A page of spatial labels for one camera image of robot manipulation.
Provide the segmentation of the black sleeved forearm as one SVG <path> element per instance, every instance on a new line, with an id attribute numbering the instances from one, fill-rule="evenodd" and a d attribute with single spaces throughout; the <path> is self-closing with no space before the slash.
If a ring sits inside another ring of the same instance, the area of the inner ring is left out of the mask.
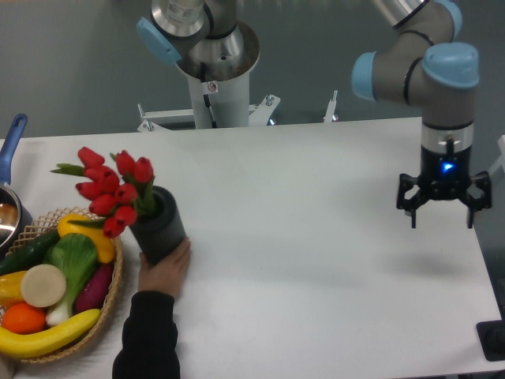
<path id="1" fill-rule="evenodd" d="M 114 360 L 113 378 L 179 378 L 178 330 L 174 297 L 139 291 L 131 299 L 122 329 L 122 349 Z"/>

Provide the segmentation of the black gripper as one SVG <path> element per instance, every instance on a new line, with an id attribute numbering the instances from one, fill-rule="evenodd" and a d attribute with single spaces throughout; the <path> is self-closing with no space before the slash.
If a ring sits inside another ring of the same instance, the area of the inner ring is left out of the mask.
<path id="1" fill-rule="evenodd" d="M 421 147 L 421 173 L 414 177 L 399 175 L 396 208 L 411 218 L 411 227 L 417 226 L 417 210 L 428 201 L 460 200 L 467 207 L 466 226 L 473 227 L 477 212 L 492 207 L 492 180 L 488 171 L 469 174 L 472 148 L 452 156 L 439 154 Z M 417 187 L 417 192 L 407 193 Z"/>

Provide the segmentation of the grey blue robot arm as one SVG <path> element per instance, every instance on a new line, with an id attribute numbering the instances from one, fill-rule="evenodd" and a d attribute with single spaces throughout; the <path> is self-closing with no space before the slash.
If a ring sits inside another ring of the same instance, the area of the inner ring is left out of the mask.
<path id="1" fill-rule="evenodd" d="M 467 226 L 492 206 L 487 171 L 469 172 L 473 144 L 479 53 L 455 41 L 462 13 L 452 1 L 376 1 L 397 33 L 383 53 L 362 54 L 354 63 L 356 96 L 421 109 L 421 169 L 399 176 L 396 206 L 412 219 L 428 201 L 461 201 Z"/>

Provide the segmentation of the person's hand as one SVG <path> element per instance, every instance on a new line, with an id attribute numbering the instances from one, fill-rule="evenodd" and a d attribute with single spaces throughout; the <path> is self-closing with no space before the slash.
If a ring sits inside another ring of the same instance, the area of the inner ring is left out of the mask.
<path id="1" fill-rule="evenodd" d="M 182 289 L 191 257 L 191 242 L 185 238 L 178 247 L 157 265 L 151 265 L 143 253 L 139 254 L 138 291 L 158 291 L 177 298 Z"/>

